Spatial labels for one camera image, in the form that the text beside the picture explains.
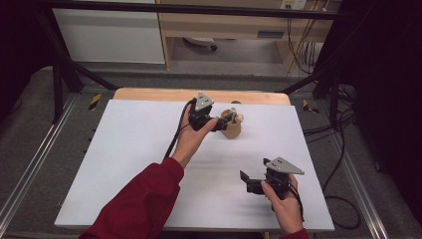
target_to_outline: human hand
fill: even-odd
[[[289,173],[289,180],[292,186],[298,189],[298,181],[291,173]],[[301,209],[298,200],[293,194],[290,191],[287,192],[286,198],[282,200],[266,181],[261,181],[261,185],[265,195],[273,204],[277,220],[283,231],[287,234],[291,234],[302,230],[304,225],[302,223]]]
[[[181,125],[183,129],[180,131],[176,149],[174,149],[174,153],[171,156],[176,161],[178,161],[183,168],[186,167],[187,163],[190,161],[190,158],[198,150],[199,145],[201,145],[204,137],[214,128],[218,121],[217,118],[213,118],[208,121],[201,129],[195,131],[192,126],[189,125],[189,111],[191,107],[192,105],[189,105],[184,112]]]

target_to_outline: white table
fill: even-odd
[[[96,135],[55,224],[86,228],[135,175],[160,162],[185,102],[109,101]],[[279,231],[263,195],[246,192],[239,170],[265,178],[263,158],[281,156],[305,172],[297,175],[309,231],[334,230],[294,107],[216,104],[211,116],[235,106],[242,132],[227,139],[210,132],[185,169],[181,190],[164,229]]]

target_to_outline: finger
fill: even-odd
[[[268,199],[270,199],[271,203],[276,205],[277,201],[279,200],[279,196],[277,196],[273,187],[271,187],[266,181],[261,181],[261,186],[263,187],[264,193]]]

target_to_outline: red jacket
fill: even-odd
[[[152,163],[102,209],[80,238],[156,238],[173,209],[183,175],[183,168],[171,157]],[[281,238],[309,237],[304,229]]]

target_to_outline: floor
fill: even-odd
[[[295,69],[286,73],[276,46],[270,41],[216,40],[217,51],[192,45],[177,39],[170,69],[163,66],[130,65],[123,72],[122,66],[91,65],[91,69],[108,81],[126,87],[145,88],[188,88],[238,91],[273,92],[294,84],[307,74]],[[98,125],[106,100],[112,92],[101,89],[88,79],[87,87],[80,95],[65,94],[75,98],[75,107],[69,113],[67,122],[42,158],[42,164],[32,161],[47,132],[52,129],[52,84],[51,72],[40,71],[34,75],[25,89],[16,110],[0,123],[0,236],[3,238],[76,238],[78,231],[57,228],[53,225],[60,210],[60,201],[66,197],[73,178],[84,159],[84,150],[89,147],[89,138]],[[326,125],[326,101],[314,101],[309,84],[290,95],[297,107],[303,129]],[[101,92],[102,99],[95,111],[88,111],[93,96]],[[309,110],[304,111],[307,100]],[[340,103],[340,110],[349,107]],[[357,208],[341,200],[327,200],[332,219],[338,224],[351,226],[357,218],[361,223],[354,229],[335,226],[334,232],[318,233],[316,238],[422,238],[422,228],[413,219],[410,210],[394,187],[388,174],[377,172],[358,124],[350,123],[344,129],[346,160],[336,172],[325,194],[340,196]],[[326,182],[338,162],[340,143],[338,133],[325,131],[307,136],[307,142],[321,186]],[[385,235],[374,235],[371,221],[365,217],[359,201],[362,196],[347,171],[354,165],[358,178],[364,185],[373,203],[375,216],[379,217]],[[21,177],[28,168],[35,169],[33,177]],[[19,180],[28,180],[27,188],[16,187]],[[11,197],[14,189],[22,190],[22,197]],[[7,207],[11,202],[15,207]],[[247,237],[245,234],[201,234],[194,238]]]

